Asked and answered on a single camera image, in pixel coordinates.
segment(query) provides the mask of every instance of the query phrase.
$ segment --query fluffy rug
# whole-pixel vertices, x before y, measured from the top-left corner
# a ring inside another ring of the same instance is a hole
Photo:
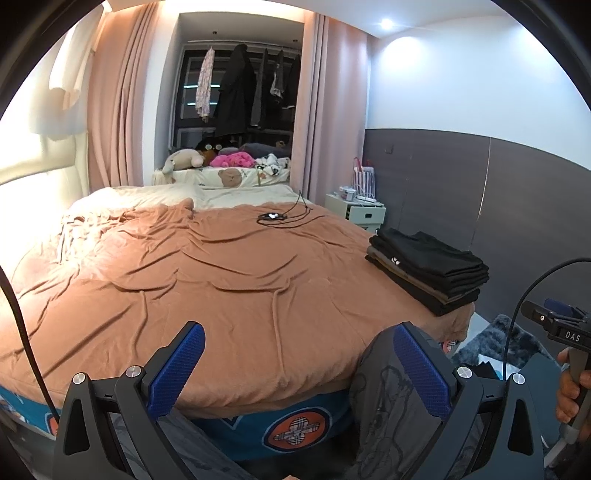
[[[457,367],[460,364],[477,365],[479,353],[502,362],[510,323],[511,319],[507,315],[499,315],[466,346],[458,350],[452,356],[452,362]],[[534,335],[515,324],[511,333],[507,362],[521,369],[536,353],[541,353],[556,363],[556,360]]]

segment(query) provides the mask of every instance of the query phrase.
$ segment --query cable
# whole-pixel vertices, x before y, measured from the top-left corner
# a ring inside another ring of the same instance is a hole
[[[303,213],[299,213],[298,215],[295,215],[293,217],[288,217],[287,214],[292,211],[294,208],[296,208],[296,206],[299,204],[300,199],[302,200],[302,202],[304,203],[304,212]],[[263,217],[263,215],[259,216],[259,218],[256,220],[256,223],[258,225],[261,226],[267,226],[267,227],[271,227],[271,228],[277,228],[279,230],[289,230],[292,228],[299,228],[301,226],[304,225],[308,225],[308,223],[312,223],[314,220],[318,219],[318,218],[322,218],[325,215],[319,215],[318,217],[314,217],[313,219],[304,222],[304,223],[299,223],[302,220],[304,220],[312,211],[313,209],[308,207],[308,204],[306,203],[306,199],[304,198],[304,196],[302,195],[302,192],[300,190],[300,194],[297,197],[297,200],[295,201],[295,203],[291,206],[291,208],[279,215],[279,218],[274,218],[274,219],[264,219],[261,218]],[[291,223],[298,223],[298,225],[294,225],[294,226],[286,226],[289,225]]]
[[[580,258],[573,258],[572,260],[568,260],[563,262],[559,265],[548,270],[544,273],[540,278],[538,278],[535,282],[533,282],[530,287],[525,291],[522,297],[517,302],[517,307],[515,307],[515,311],[513,312],[513,318],[511,319],[511,323],[509,324],[509,329],[507,330],[507,340],[505,342],[505,351],[503,352],[503,381],[507,380],[507,357],[509,356],[509,343],[511,342],[511,333],[513,332],[513,327],[515,326],[515,321],[517,319],[517,314],[519,313],[519,309],[521,308],[521,304],[525,301],[527,296],[531,293],[531,291],[536,288],[542,281],[544,281],[547,277],[552,275],[552,273],[557,272],[558,270],[568,267],[569,265],[573,265],[575,263],[591,263],[591,258],[589,257],[580,257]]]
[[[22,316],[21,307],[18,304],[17,295],[14,293],[12,285],[10,285],[10,281],[2,267],[0,267],[0,287],[2,288],[2,292],[6,296],[8,300],[8,304],[12,310],[12,314],[14,315],[14,320],[17,324],[18,334],[21,337],[22,347],[27,354],[27,360],[29,360],[29,364],[31,365],[31,370],[33,370],[33,375],[35,375],[35,380],[39,384],[39,388],[41,389],[41,393],[43,394],[43,398],[47,403],[47,406],[51,410],[51,414],[55,418],[56,422],[60,422],[60,415],[57,412],[56,406],[53,403],[53,400],[49,396],[49,392],[47,391],[47,387],[45,385],[45,381],[41,376],[41,372],[39,370],[39,366],[37,365],[37,361],[35,360],[35,355],[33,355],[33,349],[31,348],[31,342],[29,342],[29,337],[27,335],[27,327],[25,325],[25,319]]]

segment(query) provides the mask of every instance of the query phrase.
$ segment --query gray wall panel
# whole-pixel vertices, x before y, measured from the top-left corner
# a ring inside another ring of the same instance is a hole
[[[485,318],[513,314],[527,287],[571,258],[591,255],[591,172],[555,155],[492,140],[486,192],[472,251],[491,269],[477,303]],[[549,277],[531,299],[547,297],[591,309],[591,264]],[[520,319],[545,339],[541,327]],[[560,347],[547,346],[557,352]]]
[[[490,140],[417,130],[400,230],[423,231],[461,250],[472,242]]]
[[[398,228],[404,204],[415,130],[367,130],[363,158],[376,172],[378,199],[387,206],[386,226]]]
[[[488,137],[396,129],[367,130],[364,158],[376,167],[388,226],[423,230],[456,248],[471,244],[489,265],[491,280],[476,304],[488,320],[511,316],[547,269],[591,256],[591,171],[568,160]],[[547,297],[591,310],[591,264],[554,274],[531,295]],[[533,322],[519,322],[552,353],[561,349]]]

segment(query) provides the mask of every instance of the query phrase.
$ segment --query blue bed skirt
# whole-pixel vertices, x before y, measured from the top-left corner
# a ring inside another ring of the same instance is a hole
[[[47,405],[0,387],[0,408],[50,435],[57,433],[57,424]],[[348,390],[317,395],[279,411],[232,419],[192,420],[234,461],[284,455],[312,447],[344,432],[352,421]]]

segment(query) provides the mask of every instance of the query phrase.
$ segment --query window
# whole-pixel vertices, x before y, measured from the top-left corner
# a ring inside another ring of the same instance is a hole
[[[222,81],[226,66],[232,54],[233,47],[216,48],[215,61],[213,63],[212,92],[210,98],[211,115],[213,115],[217,100],[219,99],[219,86]],[[177,99],[175,105],[173,125],[173,149],[194,148],[203,138],[213,137],[216,129],[216,119],[210,117],[204,122],[197,116],[195,110],[195,94],[199,82],[201,64],[207,50],[186,50],[181,65],[180,81],[178,85]],[[262,53],[248,52],[252,67],[258,73],[262,61]],[[275,69],[275,59],[278,50],[269,50],[269,70]],[[297,53],[295,51],[284,53],[285,76],[289,74],[293,60]],[[268,145],[275,145],[278,141],[286,144],[291,142],[294,129],[295,108],[282,108],[269,102],[267,108],[267,121],[265,129],[249,128],[244,134],[237,135],[235,141],[242,145],[247,142],[260,142]]]

